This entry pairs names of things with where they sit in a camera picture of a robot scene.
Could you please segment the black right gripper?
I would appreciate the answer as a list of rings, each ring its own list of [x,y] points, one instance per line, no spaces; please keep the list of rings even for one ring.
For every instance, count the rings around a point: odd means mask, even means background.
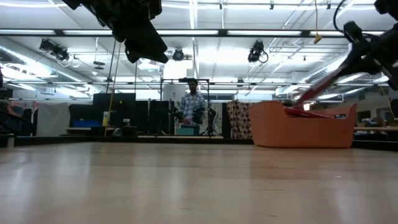
[[[343,33],[352,43],[352,50],[338,67],[337,76],[382,72],[389,86],[398,90],[398,67],[394,66],[398,62],[398,23],[381,35],[370,35],[350,21],[343,26]]]

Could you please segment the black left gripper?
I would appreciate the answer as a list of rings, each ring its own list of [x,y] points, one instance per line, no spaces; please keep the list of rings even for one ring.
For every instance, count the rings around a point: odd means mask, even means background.
[[[131,63],[147,58],[167,63],[167,46],[151,23],[162,12],[162,0],[99,0],[96,17],[112,30],[118,42],[125,42],[125,54]]]

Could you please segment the red popcorn bag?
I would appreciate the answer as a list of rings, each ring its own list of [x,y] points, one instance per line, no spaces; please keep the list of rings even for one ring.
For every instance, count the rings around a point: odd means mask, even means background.
[[[285,113],[291,117],[299,117],[299,118],[326,118],[326,119],[333,119],[332,116],[326,116],[323,114],[313,113],[309,111],[300,110],[297,108],[292,107],[285,107]]]
[[[302,105],[305,101],[311,100],[312,98],[319,95],[323,90],[334,84],[339,77],[345,74],[346,65],[339,66],[336,70],[332,71],[328,75],[321,78],[318,82],[310,86],[306,92],[295,102],[295,105]]]

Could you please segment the yellow hanging hook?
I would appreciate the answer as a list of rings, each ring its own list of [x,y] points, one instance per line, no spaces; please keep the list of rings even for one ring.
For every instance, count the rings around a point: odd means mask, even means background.
[[[317,44],[322,39],[322,36],[318,32],[318,3],[317,3],[317,0],[314,0],[314,5],[315,5],[315,39],[314,39],[313,43]]]

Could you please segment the wooden background table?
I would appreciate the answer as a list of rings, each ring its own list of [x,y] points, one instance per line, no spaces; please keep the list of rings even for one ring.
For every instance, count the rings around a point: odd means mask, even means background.
[[[398,132],[398,127],[354,127],[355,131]]]

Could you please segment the person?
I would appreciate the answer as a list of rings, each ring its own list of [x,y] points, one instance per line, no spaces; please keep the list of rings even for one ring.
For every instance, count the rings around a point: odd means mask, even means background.
[[[182,97],[179,112],[182,117],[179,123],[182,128],[193,129],[193,135],[200,134],[200,125],[203,123],[203,114],[205,110],[205,99],[198,91],[198,82],[196,79],[189,79],[189,92]]]
[[[30,136],[35,126],[22,117],[23,113],[22,107],[12,106],[7,100],[0,100],[0,135]]]

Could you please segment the black overhead crossbar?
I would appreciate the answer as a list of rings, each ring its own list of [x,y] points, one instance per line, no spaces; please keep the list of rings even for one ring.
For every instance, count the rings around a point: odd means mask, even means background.
[[[335,30],[284,30],[284,29],[160,29],[162,37],[262,37],[262,38],[312,38],[316,34],[323,38],[343,38]],[[112,37],[106,29],[0,29],[0,36],[35,36],[35,37]]]

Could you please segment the teal box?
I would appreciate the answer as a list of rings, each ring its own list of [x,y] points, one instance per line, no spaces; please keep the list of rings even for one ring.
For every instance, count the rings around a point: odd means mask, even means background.
[[[198,136],[200,134],[199,126],[181,126],[175,130],[179,136]]]

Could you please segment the blue box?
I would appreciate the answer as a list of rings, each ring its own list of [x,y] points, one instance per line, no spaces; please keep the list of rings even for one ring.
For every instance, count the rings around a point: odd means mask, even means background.
[[[84,119],[74,119],[72,121],[73,128],[90,128],[96,124],[96,121],[93,120],[84,120]]]

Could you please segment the orange plastic basket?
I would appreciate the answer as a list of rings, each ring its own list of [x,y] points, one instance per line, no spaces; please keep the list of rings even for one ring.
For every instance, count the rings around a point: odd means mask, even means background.
[[[353,141],[356,104],[314,110],[323,118],[291,117],[282,103],[264,101],[249,107],[254,144],[276,148],[348,148]]]

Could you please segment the grey hanging sheet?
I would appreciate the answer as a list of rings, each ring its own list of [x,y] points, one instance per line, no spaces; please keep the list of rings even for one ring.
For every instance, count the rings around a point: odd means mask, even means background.
[[[70,110],[68,103],[43,104],[37,110],[38,137],[59,137],[67,133],[70,125]]]

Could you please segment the colourful poster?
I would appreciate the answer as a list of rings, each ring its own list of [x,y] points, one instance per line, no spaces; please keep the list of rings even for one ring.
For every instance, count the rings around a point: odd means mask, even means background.
[[[22,116],[25,110],[34,112],[38,108],[38,103],[35,101],[12,101],[10,102],[11,110],[17,115]]]

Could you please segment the brown dotted cloth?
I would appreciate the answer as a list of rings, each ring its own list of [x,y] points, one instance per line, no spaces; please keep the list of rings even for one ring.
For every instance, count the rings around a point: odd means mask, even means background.
[[[238,100],[226,104],[228,118],[231,125],[231,137],[233,139],[252,139],[249,107],[251,103]]]

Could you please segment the silver ceiling duct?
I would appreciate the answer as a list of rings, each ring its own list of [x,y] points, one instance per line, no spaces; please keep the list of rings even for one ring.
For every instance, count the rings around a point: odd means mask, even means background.
[[[137,66],[140,70],[145,70],[145,71],[159,71],[160,67],[156,64],[151,63],[150,59],[147,58],[140,58],[139,59],[139,64]]]

